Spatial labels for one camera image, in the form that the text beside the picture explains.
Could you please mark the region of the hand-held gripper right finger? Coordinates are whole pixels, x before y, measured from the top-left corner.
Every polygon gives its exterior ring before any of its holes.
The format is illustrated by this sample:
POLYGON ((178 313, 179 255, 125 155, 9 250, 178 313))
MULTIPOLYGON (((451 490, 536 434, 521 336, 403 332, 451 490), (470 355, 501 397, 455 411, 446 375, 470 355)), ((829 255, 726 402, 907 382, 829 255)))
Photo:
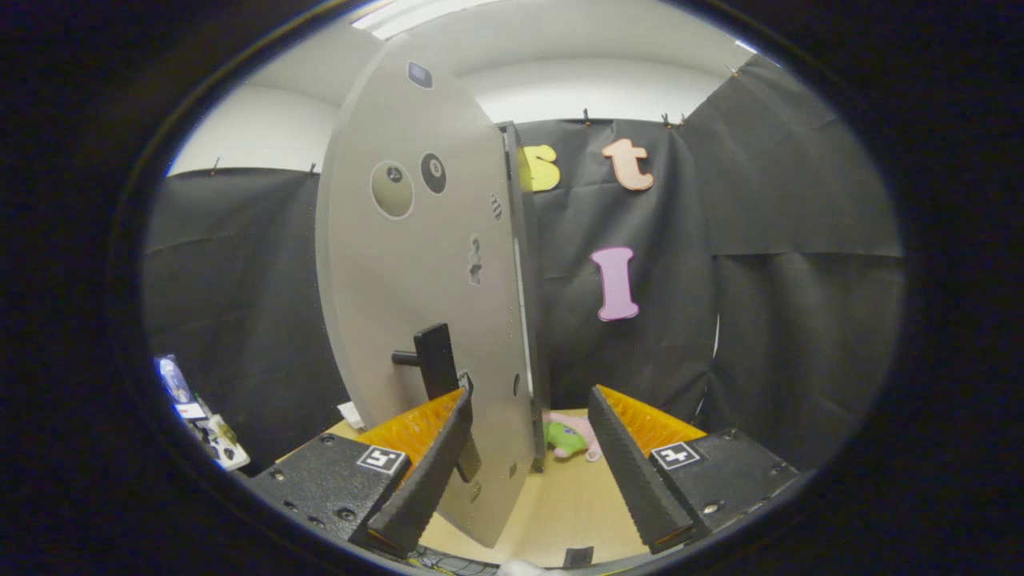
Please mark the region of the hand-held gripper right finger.
POLYGON ((606 386, 592 387, 588 419, 652 554, 745 521, 801 477, 745 433, 706 433, 606 386))

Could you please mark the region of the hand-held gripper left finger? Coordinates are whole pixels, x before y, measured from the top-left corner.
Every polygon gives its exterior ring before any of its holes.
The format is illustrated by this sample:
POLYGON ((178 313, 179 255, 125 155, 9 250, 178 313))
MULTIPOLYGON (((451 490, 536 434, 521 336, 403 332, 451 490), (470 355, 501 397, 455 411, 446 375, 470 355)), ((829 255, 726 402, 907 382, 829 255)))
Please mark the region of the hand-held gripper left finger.
POLYGON ((250 488, 329 540, 403 558, 438 508, 472 423, 470 390, 458 387, 356 438, 321 434, 250 488))

